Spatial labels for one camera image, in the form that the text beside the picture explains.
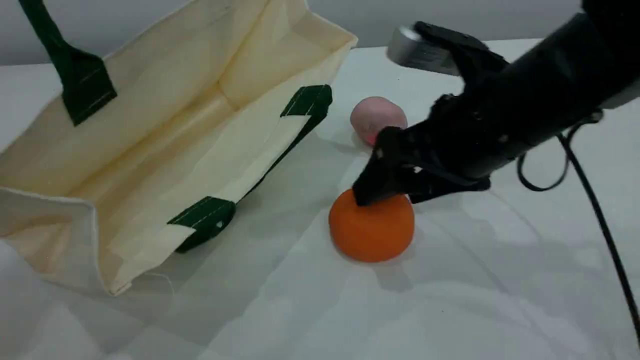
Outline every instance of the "green fabric strap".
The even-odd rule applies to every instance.
[[[300,88],[291,98],[280,117],[290,115],[311,115],[307,123],[293,142],[267,171],[270,172],[287,154],[326,117],[332,102],[332,92],[329,85],[306,86]],[[252,192],[264,177],[249,191]],[[236,213],[236,204],[232,201],[205,197],[196,202],[168,224],[181,225],[195,229],[176,249],[178,253],[185,253],[194,247],[214,238],[231,222]]]
[[[42,0],[19,0],[62,82],[62,99],[74,126],[116,97],[102,59],[72,47],[62,37]]]
[[[215,238],[229,225],[236,213],[236,204],[232,201],[207,196],[196,202],[168,224],[182,225],[195,229],[176,249],[181,254]]]
[[[270,173],[273,168],[278,165],[287,154],[289,154],[293,148],[298,145],[313,129],[318,126],[326,118],[329,112],[329,105],[333,102],[333,95],[331,86],[329,85],[313,85],[305,86],[293,95],[287,106],[284,108],[280,117],[286,117],[291,115],[311,115],[307,123],[302,127],[302,130],[298,133],[293,142],[289,145],[282,155],[273,163],[273,165],[267,170],[264,177],[258,181],[258,183],[248,192],[245,197],[254,191],[258,185],[260,185],[264,178]]]

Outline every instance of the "white table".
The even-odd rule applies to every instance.
[[[513,60],[535,42],[490,45]],[[511,164],[494,173],[490,192],[420,204],[412,246],[389,263],[353,263],[334,249],[329,208],[369,157],[348,122],[353,106],[380,95],[417,122],[461,86],[398,67],[382,48],[354,50],[327,119],[240,203],[233,224],[154,271],[175,294],[146,275],[121,297],[82,298],[25,274],[4,245],[0,357],[637,359],[620,285],[573,171],[559,189],[532,193]],[[59,89],[50,65],[0,67],[0,149]],[[608,111],[574,146],[636,290],[639,107]],[[550,184],[562,164],[549,142],[525,171]]]

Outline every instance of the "white wall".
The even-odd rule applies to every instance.
[[[483,40],[543,37],[579,0],[308,0],[311,8],[360,37],[385,45],[394,27],[417,20]],[[67,40],[95,54],[114,51],[186,0],[45,0]],[[18,0],[0,0],[0,65],[46,62]]]

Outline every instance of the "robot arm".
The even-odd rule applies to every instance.
[[[366,206],[399,193],[418,203],[491,186],[490,174],[582,122],[640,95],[640,3],[584,0],[577,14],[509,64],[468,35],[418,22],[394,34],[388,57],[421,70],[460,75],[460,95],[443,95],[424,122],[378,135],[353,185]]]

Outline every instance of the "black cable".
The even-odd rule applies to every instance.
[[[524,164],[524,159],[525,159],[524,155],[518,159],[518,166],[517,166],[518,178],[520,179],[522,184],[530,190],[533,190],[536,192],[551,190],[557,187],[558,185],[560,185],[564,181],[568,171],[568,163],[571,162],[571,164],[573,165],[573,168],[578,174],[578,178],[580,179],[582,186],[584,187],[584,191],[587,193],[587,196],[589,197],[589,201],[593,206],[593,211],[595,212],[596,217],[598,218],[598,223],[600,224],[602,235],[604,236],[604,240],[607,242],[607,247],[609,248],[609,252],[611,253],[611,259],[613,260],[613,264],[616,267],[616,273],[618,273],[618,279],[620,280],[622,292],[625,295],[625,300],[627,301],[629,313],[631,314],[631,321],[633,322],[634,329],[636,330],[636,340],[638,342],[638,347],[640,347],[640,316],[638,315],[637,304],[636,304],[636,301],[634,300],[634,294],[633,294],[633,291],[631,290],[631,286],[629,285],[629,280],[627,277],[627,273],[625,271],[625,267],[622,265],[622,260],[620,259],[618,248],[616,247],[616,244],[613,241],[613,237],[611,236],[611,231],[609,230],[609,225],[607,225],[607,221],[602,212],[602,208],[600,207],[600,203],[598,202],[598,198],[596,197],[596,194],[593,191],[593,188],[591,187],[591,183],[589,183],[589,180],[587,179],[587,175],[584,173],[584,170],[582,169],[580,162],[578,162],[578,158],[575,156],[575,153],[571,149],[571,141],[573,140],[573,136],[576,134],[578,129],[580,129],[583,125],[584,123],[581,123],[572,127],[569,130],[567,137],[565,137],[562,134],[557,136],[557,139],[560,141],[560,144],[564,148],[564,152],[566,154],[566,161],[565,161],[565,166],[564,166],[564,171],[562,176],[552,186],[546,189],[539,188],[526,180],[526,178],[522,174],[522,165]]]

